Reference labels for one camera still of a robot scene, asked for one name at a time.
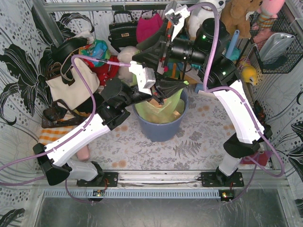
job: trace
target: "black handbag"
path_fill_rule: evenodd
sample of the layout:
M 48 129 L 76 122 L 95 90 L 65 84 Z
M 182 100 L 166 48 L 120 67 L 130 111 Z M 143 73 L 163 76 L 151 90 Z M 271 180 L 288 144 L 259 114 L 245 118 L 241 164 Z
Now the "black handbag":
M 117 14 L 128 14 L 131 17 L 131 21 L 116 23 L 115 16 Z M 138 22 L 134 20 L 130 11 L 116 11 L 114 13 L 114 21 L 108 26 L 110 41 L 112 47 L 120 52 L 119 47 L 136 46 L 138 44 L 136 37 Z

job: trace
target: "plush toy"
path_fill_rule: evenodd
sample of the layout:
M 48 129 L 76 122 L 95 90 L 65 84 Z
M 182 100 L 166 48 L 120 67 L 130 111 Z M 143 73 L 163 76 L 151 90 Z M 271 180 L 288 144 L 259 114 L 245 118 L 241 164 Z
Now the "plush toy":
M 257 70 L 250 64 L 250 60 L 247 57 L 241 59 L 240 69 L 244 82 L 251 83 L 252 85 L 257 84 Z
M 216 6 L 219 14 L 225 7 L 225 0 L 200 0 L 199 2 L 209 2 Z M 188 32 L 191 37 L 195 37 L 197 30 L 208 18 L 214 18 L 214 13 L 209 7 L 199 7 L 193 10 L 188 21 Z
M 118 54 L 118 60 L 119 62 L 130 63 L 132 61 L 132 57 L 137 52 L 138 49 L 134 46 L 127 46 Z M 128 70 L 128 67 L 120 67 L 118 71 L 118 78 L 129 81 L 133 79 L 133 73 Z
M 270 28 L 278 18 L 277 13 L 281 10 L 285 0 L 263 0 L 261 7 L 257 10 L 260 14 L 257 19 L 257 25 L 261 28 Z
M 225 6 L 221 14 L 221 21 L 225 24 L 229 34 L 235 30 L 240 31 L 240 39 L 250 38 L 249 17 L 262 4 L 262 0 L 231 0 Z

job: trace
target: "plastic sheet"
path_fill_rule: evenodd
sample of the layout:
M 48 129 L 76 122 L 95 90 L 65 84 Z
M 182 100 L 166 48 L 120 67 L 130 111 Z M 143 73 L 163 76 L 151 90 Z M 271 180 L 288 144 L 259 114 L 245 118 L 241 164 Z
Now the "plastic sheet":
M 180 99 L 183 89 L 164 100 L 164 105 L 159 105 L 155 100 L 142 102 L 135 105 L 140 117 L 144 120 L 164 124 L 178 119 L 184 112 L 184 101 Z

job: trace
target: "floor mat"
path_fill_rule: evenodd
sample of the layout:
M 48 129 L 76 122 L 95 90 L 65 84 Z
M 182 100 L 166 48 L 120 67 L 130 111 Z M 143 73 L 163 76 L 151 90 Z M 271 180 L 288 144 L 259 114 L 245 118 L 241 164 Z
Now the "floor mat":
M 223 143 L 235 133 L 234 126 L 219 100 L 196 94 L 192 87 L 187 93 L 189 110 L 173 139 L 148 140 L 132 107 L 128 107 L 131 116 L 122 125 L 89 144 L 90 161 L 108 170 L 216 169 L 225 154 Z

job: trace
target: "patterned wall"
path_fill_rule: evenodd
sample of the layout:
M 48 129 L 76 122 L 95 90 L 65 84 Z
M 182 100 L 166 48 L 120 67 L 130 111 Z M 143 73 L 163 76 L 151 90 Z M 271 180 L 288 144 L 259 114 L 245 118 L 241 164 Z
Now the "patterned wall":
M 65 38 L 75 34 L 66 27 L 67 14 L 57 25 Z M 42 111 L 52 102 L 45 72 L 52 64 L 52 41 L 31 0 L 0 1 L 0 165 L 33 155 Z M 29 160 L 0 172 L 1 182 L 19 183 L 35 177 L 38 165 Z M 0 226 L 19 226 L 30 185 L 0 187 Z
M 285 164 L 300 214 L 303 217 L 303 61 L 289 74 L 265 74 L 258 70 L 253 96 L 272 127 L 270 138 Z

